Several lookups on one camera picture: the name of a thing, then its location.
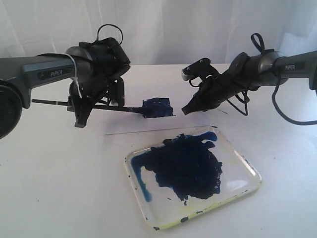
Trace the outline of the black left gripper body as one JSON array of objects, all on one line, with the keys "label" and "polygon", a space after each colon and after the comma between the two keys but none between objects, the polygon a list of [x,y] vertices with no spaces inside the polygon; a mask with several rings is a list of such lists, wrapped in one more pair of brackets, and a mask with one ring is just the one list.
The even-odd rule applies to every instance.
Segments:
[{"label": "black left gripper body", "polygon": [[68,111],[74,112],[75,106],[72,99],[88,100],[93,109],[116,111],[116,106],[110,102],[116,97],[116,79],[104,75],[84,77],[86,81],[79,82],[78,77],[71,77],[69,86]]}]

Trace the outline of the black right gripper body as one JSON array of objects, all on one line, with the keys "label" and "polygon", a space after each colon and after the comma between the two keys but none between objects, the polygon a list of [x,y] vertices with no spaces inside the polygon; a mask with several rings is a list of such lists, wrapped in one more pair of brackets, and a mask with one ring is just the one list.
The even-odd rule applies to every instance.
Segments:
[{"label": "black right gripper body", "polygon": [[239,82],[243,69],[228,69],[219,73],[208,66],[194,71],[201,78],[200,87],[193,97],[193,111],[205,111],[217,108],[222,102],[242,92],[245,86]]}]

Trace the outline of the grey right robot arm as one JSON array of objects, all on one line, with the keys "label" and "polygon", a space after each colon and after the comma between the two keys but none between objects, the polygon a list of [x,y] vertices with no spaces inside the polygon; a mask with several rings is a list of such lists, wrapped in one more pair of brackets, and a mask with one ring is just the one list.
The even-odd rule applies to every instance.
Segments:
[{"label": "grey right robot arm", "polygon": [[262,86],[276,86],[289,78],[307,78],[309,88],[317,89],[317,53],[309,52],[285,57],[269,50],[257,56],[240,53],[229,68],[220,73],[209,58],[202,58],[182,70],[182,78],[192,81],[200,78],[197,92],[182,108],[187,115],[213,110],[239,93],[256,91]]}]

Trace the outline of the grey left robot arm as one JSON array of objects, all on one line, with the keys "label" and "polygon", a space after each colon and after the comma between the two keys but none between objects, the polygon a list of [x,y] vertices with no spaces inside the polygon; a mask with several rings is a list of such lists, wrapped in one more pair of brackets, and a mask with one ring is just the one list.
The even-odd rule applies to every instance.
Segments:
[{"label": "grey left robot arm", "polygon": [[81,42],[65,54],[0,59],[0,136],[17,126],[31,105],[34,88],[72,79],[66,106],[75,113],[76,127],[85,127],[97,103],[123,107],[124,81],[130,59],[115,38]]}]

